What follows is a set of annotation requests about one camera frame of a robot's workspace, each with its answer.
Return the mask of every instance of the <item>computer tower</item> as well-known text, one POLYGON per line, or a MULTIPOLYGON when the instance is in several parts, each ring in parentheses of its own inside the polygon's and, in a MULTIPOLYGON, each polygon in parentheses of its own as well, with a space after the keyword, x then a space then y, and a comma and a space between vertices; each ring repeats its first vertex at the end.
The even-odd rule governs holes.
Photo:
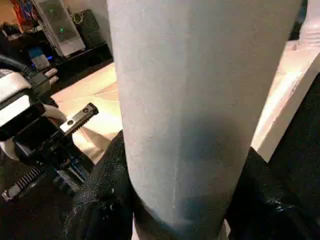
POLYGON ((33 0, 33 4, 44 33, 60 56, 69 57, 86 48, 63 0, 33 0))

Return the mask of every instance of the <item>black cable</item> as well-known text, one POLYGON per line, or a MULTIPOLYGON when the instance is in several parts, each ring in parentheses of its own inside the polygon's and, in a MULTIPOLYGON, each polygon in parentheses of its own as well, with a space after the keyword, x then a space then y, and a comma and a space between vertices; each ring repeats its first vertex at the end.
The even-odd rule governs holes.
POLYGON ((0 66, 1 65, 9 67, 10 70, 19 71, 23 73, 27 78, 32 77, 35 74, 34 71, 27 65, 2 54, 0 54, 0 66))

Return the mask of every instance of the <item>gray cylinder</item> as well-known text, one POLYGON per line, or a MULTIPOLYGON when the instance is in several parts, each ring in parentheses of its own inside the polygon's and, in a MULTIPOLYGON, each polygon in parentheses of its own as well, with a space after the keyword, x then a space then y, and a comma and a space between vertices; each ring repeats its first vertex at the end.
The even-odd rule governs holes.
POLYGON ((108 0, 141 239, 215 239, 299 0, 108 0))

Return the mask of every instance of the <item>white casing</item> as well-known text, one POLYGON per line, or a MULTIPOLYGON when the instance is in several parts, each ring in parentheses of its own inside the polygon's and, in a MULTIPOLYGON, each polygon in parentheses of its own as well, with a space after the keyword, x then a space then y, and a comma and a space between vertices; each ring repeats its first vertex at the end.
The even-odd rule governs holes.
POLYGON ((31 89, 30 83, 18 72, 11 72, 0 79, 0 103, 23 89, 31 89))
POLYGON ((29 108, 30 98, 28 95, 23 95, 8 106, 0 109, 0 127, 8 123, 11 119, 29 108))

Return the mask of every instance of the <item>cable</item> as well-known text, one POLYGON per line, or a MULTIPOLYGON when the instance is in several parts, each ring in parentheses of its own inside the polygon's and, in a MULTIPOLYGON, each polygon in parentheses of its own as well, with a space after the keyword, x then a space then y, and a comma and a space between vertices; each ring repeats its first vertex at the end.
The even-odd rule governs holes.
POLYGON ((27 65, 1 54, 0 65, 6 65, 6 67, 10 68, 10 70, 19 71, 23 73, 26 77, 32 77, 35 74, 35 72, 27 65))
POLYGON ((84 21, 84 14, 82 12, 76 12, 76 13, 72 13, 71 15, 72 20, 74 21, 75 24, 79 25, 84 21))

